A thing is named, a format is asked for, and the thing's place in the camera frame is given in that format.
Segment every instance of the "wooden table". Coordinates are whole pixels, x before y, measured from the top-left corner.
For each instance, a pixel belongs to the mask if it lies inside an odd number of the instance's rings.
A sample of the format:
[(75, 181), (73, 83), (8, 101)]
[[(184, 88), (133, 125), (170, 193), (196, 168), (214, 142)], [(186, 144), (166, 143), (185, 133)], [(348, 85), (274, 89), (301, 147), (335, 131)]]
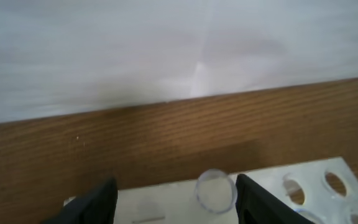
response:
[(0, 223), (121, 189), (342, 156), (358, 177), (358, 79), (0, 124)]

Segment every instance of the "wood grain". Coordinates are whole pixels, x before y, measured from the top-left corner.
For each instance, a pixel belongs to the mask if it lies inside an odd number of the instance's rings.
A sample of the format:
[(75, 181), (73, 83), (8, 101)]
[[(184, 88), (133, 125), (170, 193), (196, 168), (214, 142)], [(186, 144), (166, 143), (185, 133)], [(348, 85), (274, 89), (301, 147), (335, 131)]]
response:
[(0, 223), (112, 175), (127, 189), (334, 156), (358, 177), (358, 79), (0, 124)]

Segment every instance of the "white backdrop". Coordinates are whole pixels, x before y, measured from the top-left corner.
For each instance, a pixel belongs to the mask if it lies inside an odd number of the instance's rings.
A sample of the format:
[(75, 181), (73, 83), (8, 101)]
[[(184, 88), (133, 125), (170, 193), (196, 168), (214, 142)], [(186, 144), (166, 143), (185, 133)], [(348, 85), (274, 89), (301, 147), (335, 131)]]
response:
[(358, 0), (0, 0), (0, 122), (358, 77)]

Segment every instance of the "circular opening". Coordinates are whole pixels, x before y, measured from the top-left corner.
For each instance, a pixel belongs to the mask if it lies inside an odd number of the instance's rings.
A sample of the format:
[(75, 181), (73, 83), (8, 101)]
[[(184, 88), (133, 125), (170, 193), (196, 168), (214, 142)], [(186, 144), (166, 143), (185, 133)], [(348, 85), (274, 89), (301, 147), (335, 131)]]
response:
[(305, 209), (298, 209), (295, 211), (298, 212), (301, 216), (307, 218), (309, 221), (313, 222), (314, 224), (324, 224), (323, 221), (320, 220), (320, 218)]
[(237, 188), (223, 171), (210, 169), (200, 175), (196, 184), (197, 201), (212, 213), (230, 211), (237, 200)]
[(339, 195), (345, 197), (347, 195), (347, 190), (343, 181), (332, 172), (325, 173), (325, 179), (328, 185)]
[(351, 223), (358, 224), (358, 215), (356, 215), (356, 214), (351, 215)]
[(284, 180), (283, 183), (284, 189), (287, 192), (287, 195), (293, 203), (298, 205), (303, 205), (305, 202), (305, 194), (301, 186), (295, 180)]

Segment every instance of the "brown wooden surface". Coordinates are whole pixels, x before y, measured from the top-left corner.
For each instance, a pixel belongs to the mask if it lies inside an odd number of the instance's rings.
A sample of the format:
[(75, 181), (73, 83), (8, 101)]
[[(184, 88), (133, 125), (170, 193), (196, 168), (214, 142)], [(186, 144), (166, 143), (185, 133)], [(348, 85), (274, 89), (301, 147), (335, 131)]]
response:
[(358, 177), (358, 79), (0, 124), (0, 223), (112, 175), (124, 189), (334, 156)]

